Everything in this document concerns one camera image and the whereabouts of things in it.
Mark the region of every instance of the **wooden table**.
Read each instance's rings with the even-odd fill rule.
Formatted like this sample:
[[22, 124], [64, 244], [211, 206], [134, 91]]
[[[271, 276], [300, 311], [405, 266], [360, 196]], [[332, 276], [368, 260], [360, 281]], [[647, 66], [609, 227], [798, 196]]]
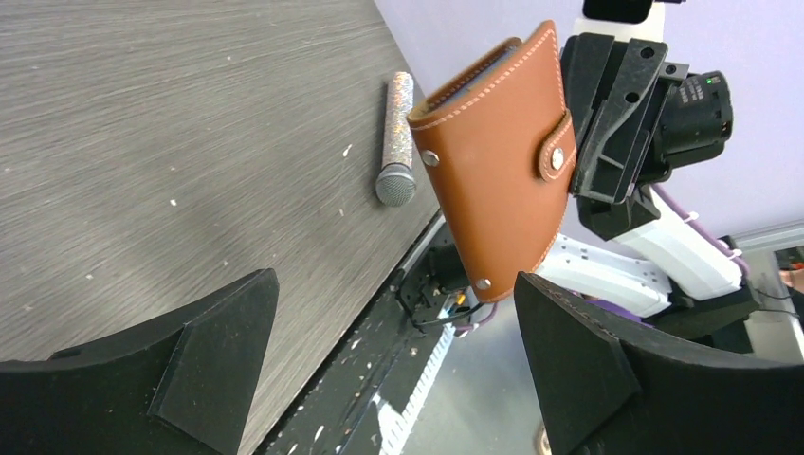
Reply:
[[436, 210], [373, 194], [400, 69], [372, 0], [4, 1], [0, 360], [273, 267], [249, 453]]

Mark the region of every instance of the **person's hand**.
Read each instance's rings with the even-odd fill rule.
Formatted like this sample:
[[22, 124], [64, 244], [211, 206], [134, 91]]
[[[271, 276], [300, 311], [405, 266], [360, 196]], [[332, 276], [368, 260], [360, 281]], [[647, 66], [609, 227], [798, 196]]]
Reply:
[[804, 268], [800, 270], [783, 270], [779, 272], [781, 282], [787, 287], [792, 287], [798, 292], [804, 292]]

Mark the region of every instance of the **leather case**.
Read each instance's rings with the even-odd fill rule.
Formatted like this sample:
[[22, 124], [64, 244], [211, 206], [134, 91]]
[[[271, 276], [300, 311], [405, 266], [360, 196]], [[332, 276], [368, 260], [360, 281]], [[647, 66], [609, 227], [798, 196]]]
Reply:
[[510, 296], [556, 239], [576, 163], [555, 24], [505, 40], [408, 123], [475, 293]]

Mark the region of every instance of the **silver mesh microphone grille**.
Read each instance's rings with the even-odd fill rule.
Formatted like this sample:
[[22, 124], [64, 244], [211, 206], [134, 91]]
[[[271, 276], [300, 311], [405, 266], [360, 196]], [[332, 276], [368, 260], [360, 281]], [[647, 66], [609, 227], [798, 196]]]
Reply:
[[416, 181], [411, 169], [402, 164], [383, 168], [376, 179], [376, 193], [380, 202], [389, 207], [404, 206], [416, 194]]

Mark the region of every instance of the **metal rivet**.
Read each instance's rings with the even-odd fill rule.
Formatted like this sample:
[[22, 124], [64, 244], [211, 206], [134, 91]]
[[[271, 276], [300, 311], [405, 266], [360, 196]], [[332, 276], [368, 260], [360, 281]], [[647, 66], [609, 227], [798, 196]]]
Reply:
[[491, 287], [491, 280], [488, 278], [480, 278], [479, 280], [477, 280], [475, 285], [481, 291], [485, 291], [486, 289]]
[[430, 150], [422, 152], [422, 161], [432, 168], [438, 166], [439, 163], [438, 155], [434, 154]]
[[560, 148], [557, 148], [553, 151], [553, 156], [551, 157], [551, 164], [553, 165], [553, 169], [558, 171], [561, 169], [561, 166], [564, 165], [564, 151]]

